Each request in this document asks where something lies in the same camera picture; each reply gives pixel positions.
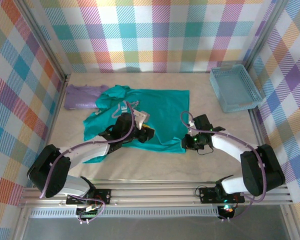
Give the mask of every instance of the purple cable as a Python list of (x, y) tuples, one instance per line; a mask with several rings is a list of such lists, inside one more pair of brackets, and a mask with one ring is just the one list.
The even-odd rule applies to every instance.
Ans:
[(267, 192), (267, 178), (266, 178), (266, 171), (265, 171), (265, 167), (264, 167), (264, 164), (261, 160), (261, 157), (260, 155), (258, 154), (258, 152), (251, 146), (249, 145), (248, 143), (246, 143), (245, 141), (242, 141), (241, 139), (235, 137), (235, 136), (232, 136), (232, 135), (229, 135), (229, 134), (226, 134), (226, 133), (223, 133), (223, 132), (219, 132), (219, 131), (208, 131), (208, 130), (198, 130), (198, 129), (195, 129), (195, 128), (192, 128), (190, 126), (188, 126), (185, 121), (182, 119), (182, 115), (183, 114), (189, 114), (191, 116), (191, 120), (193, 120), (193, 115), (188, 112), (188, 111), (183, 111), (181, 114), (180, 114), (180, 119), (181, 119), (181, 122), (183, 123), (183, 125), (185, 125), (188, 129), (191, 129), (191, 130), (194, 130), (194, 131), (197, 131), (199, 133), (205, 133), (205, 134), (217, 134), (217, 135), (221, 135), (221, 136), (225, 136), (227, 138), (230, 138), (230, 139), (233, 139), (235, 141), (237, 141), (238, 143), (248, 147), (249, 149), (252, 150), (252, 152), (255, 154), (256, 158), (258, 159), (258, 162), (260, 164), (260, 168), (261, 168), (261, 174), (262, 174), (262, 182), (263, 182), (263, 190), (262, 190), (262, 195), (259, 199), (255, 200), (254, 197), (249, 197), (247, 196), (246, 194), (243, 193), (244, 197), (246, 197), (247, 199), (249, 199), (250, 201), (254, 202), (254, 203), (260, 203), (266, 196), (266, 192)]
[[(104, 212), (104, 210), (106, 208), (106, 203), (103, 200), (101, 200), (101, 199), (97, 199), (97, 198), (85, 198), (85, 197), (74, 196), (74, 195), (69, 195), (69, 196), (72, 197), (72, 198), (75, 198), (75, 199), (79, 199), (79, 200), (95, 201), (95, 202), (102, 203), (103, 208), (100, 210), (100, 212), (96, 216), (94, 216), (93, 218), (89, 219), (88, 222), (91, 222), (91, 221), (95, 220), (98, 216), (100, 216)], [(78, 219), (82, 223), (83, 220), (81, 219), (81, 216), (82, 216), (82, 213), (79, 215)]]
[(85, 146), (85, 145), (88, 145), (88, 144), (112, 144), (112, 143), (117, 143), (117, 142), (120, 142), (124, 139), (126, 139), (133, 131), (134, 129), (134, 126), (135, 126), (135, 115), (134, 115), (134, 110), (132, 109), (131, 105), (129, 102), (126, 102), (127, 106), (129, 107), (130, 109), (130, 112), (131, 112), (131, 117), (132, 117), (132, 121), (131, 121), (131, 127), (130, 127), (130, 130), (128, 131), (128, 133), (126, 135), (124, 135), (123, 137), (119, 138), (119, 139), (115, 139), (115, 140), (109, 140), (109, 141), (86, 141), (86, 142), (83, 142), (83, 143), (80, 143), (78, 145), (75, 145), (73, 147), (70, 147), (69, 149), (65, 150), (63, 153), (61, 153), (53, 162), (50, 170), (49, 170), (49, 173), (48, 173), (48, 176), (46, 178), (46, 181), (45, 181), (45, 184), (44, 184), (44, 187), (43, 187), (43, 190), (42, 190), (42, 193), (40, 195), (40, 198), (42, 199), (45, 194), (46, 194), (46, 191), (48, 189), (48, 185), (49, 185), (49, 182), (51, 180), (51, 175), (57, 165), (57, 162), (59, 161), (60, 158), (62, 158), (65, 154), (77, 149), (77, 148), (80, 148), (82, 146)]

